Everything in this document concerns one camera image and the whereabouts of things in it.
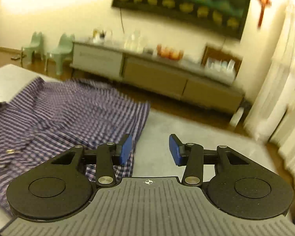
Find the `crosshair marking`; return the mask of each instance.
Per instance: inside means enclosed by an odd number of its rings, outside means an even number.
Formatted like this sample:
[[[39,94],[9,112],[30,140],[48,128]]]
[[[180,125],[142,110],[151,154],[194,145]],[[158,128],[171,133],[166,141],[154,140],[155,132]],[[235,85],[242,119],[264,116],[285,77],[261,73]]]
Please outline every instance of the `crosshair marking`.
[[[147,181],[145,181],[145,183],[148,184],[148,185],[150,185],[150,184],[153,184],[153,183],[155,183],[155,182],[152,181],[152,180],[147,180]]]

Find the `gray ribbed plate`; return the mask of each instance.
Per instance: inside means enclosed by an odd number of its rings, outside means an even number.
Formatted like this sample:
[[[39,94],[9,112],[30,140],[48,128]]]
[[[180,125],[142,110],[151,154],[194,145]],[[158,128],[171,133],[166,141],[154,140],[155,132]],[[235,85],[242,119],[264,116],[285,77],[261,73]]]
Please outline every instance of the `gray ribbed plate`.
[[[80,213],[57,222],[17,218],[3,236],[161,236],[244,235],[295,236],[295,225],[283,215],[245,220],[214,207],[197,187],[174,177],[124,178],[113,188],[100,189]]]

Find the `wooden floor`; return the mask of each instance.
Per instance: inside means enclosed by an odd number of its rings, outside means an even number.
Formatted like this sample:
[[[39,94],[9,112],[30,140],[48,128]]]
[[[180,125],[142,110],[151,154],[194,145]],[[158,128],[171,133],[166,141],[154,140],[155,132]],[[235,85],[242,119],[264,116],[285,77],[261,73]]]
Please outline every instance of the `wooden floor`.
[[[15,51],[8,51],[6,49],[0,49],[0,67],[6,64],[14,64],[17,66],[21,66],[20,60],[12,61],[11,57],[15,56]],[[32,64],[24,65],[24,68],[40,73],[46,74],[44,72],[44,62],[42,62],[39,58],[36,58]],[[61,76],[56,75],[55,64],[54,62],[48,63],[48,76],[57,78],[60,80],[67,80],[71,78],[72,69],[69,67],[69,63],[64,65],[64,73]],[[109,82],[107,79],[92,75],[86,72],[82,72],[80,70],[75,70],[73,74],[74,78],[88,78]],[[190,119],[193,121],[197,121],[199,123],[204,123],[207,125],[211,125],[213,127],[224,129],[227,131],[232,131],[237,134],[241,134],[244,136],[248,136],[243,128],[242,122],[239,122],[237,127],[234,129],[229,126],[229,121],[231,119],[231,115],[224,114],[221,112],[202,109],[193,105],[186,104],[181,101],[177,101],[171,98],[167,98],[162,95],[158,95],[149,91],[145,91],[130,85],[110,82],[115,88],[117,88],[120,92],[127,94],[129,97],[133,98],[135,101],[149,101],[151,107],[163,112],[167,112],[173,115],[177,115],[180,117],[184,117],[186,119]],[[289,184],[293,185],[293,178],[290,173],[284,169],[284,162],[282,158],[278,154],[278,147],[272,143],[268,143],[266,145],[269,155],[271,156],[274,165],[281,177],[286,180]],[[291,213],[295,215],[295,197],[291,206]]]

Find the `cabinet drawer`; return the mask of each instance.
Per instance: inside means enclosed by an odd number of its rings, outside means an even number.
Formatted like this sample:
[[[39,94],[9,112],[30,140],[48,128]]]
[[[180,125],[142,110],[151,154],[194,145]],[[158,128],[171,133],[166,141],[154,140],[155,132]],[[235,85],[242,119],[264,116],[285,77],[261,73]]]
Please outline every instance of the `cabinet drawer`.
[[[182,100],[223,112],[237,111],[243,93],[205,79],[189,79]]]
[[[161,64],[154,64],[140,59],[127,59],[124,69],[124,81],[180,99],[187,77],[172,72]]]
[[[74,45],[72,67],[109,79],[121,80],[122,53],[96,47]]]

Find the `table surface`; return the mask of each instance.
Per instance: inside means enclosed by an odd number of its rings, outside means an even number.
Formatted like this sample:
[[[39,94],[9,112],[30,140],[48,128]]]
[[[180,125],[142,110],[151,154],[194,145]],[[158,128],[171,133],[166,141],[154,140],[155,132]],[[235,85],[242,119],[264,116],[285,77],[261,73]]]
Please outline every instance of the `table surface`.
[[[45,81],[57,81],[12,64],[1,67],[0,101],[10,101],[38,76]],[[151,109],[136,147],[133,176],[182,178],[185,167],[175,166],[168,148],[168,137],[172,133],[175,133],[183,143],[198,143],[205,149],[216,149],[218,145],[227,145],[276,172],[265,147],[252,139]],[[204,181],[210,180],[214,175],[214,166],[205,165]],[[10,217],[0,210],[0,228],[9,219]]]

